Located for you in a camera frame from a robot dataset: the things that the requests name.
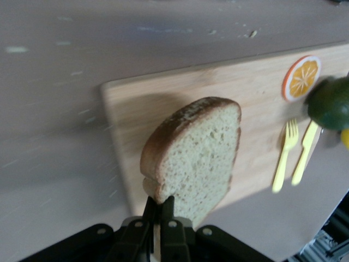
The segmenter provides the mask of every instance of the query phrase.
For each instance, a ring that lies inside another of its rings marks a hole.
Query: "gray table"
[[[348,11],[326,0],[1,1],[0,260],[130,215],[100,84],[337,43],[349,39]],[[346,192],[347,151],[328,146],[333,138],[320,139],[299,187],[258,193],[208,221],[287,257]]]

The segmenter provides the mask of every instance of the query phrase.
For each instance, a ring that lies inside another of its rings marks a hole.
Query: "screw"
[[[106,232],[107,232],[107,230],[105,228],[100,228],[100,229],[97,230],[97,234],[98,235],[103,235]]]
[[[212,235],[212,230],[210,230],[209,228],[204,228],[202,229],[202,232],[205,236],[211,236]]]
[[[175,228],[177,226],[177,222],[176,221],[169,221],[169,227],[170,228]]]
[[[135,227],[137,227],[137,228],[140,228],[142,226],[143,226],[143,222],[142,221],[138,221],[138,222],[135,223]]]

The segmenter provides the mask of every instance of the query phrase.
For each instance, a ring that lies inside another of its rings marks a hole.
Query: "knife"
[[[300,181],[302,180],[302,176],[304,173],[304,169],[305,169],[305,163],[306,160],[308,158],[309,152],[310,152],[310,148],[312,145],[312,141],[314,140],[316,131],[317,131],[317,123],[315,123],[314,121],[310,121],[310,124],[305,132],[303,141],[302,141],[302,145],[303,145],[303,152],[302,155],[300,156],[300,159],[298,161],[297,167],[293,173],[293,177],[292,177],[292,185],[296,186],[300,183]]]

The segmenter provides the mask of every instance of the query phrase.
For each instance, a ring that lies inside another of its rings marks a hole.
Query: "bread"
[[[196,227],[229,190],[240,138],[238,103],[199,99],[168,117],[141,155],[143,188],[158,204],[174,196],[174,215]]]

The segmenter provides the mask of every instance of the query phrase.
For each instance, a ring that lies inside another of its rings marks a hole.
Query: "cutting board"
[[[206,96],[230,98],[242,108],[242,132],[231,189],[217,208],[265,188],[270,188],[271,192],[285,123],[295,117],[299,123],[300,139],[288,157],[286,179],[290,178],[302,151],[302,137],[310,120],[304,101],[289,103],[282,98],[281,84],[290,66],[305,55],[320,58],[321,77],[342,77],[349,70],[349,44],[343,43],[200,65],[104,84],[102,92],[111,125],[109,130],[133,213],[142,214],[147,199],[139,168],[141,150],[147,138],[167,116]]]

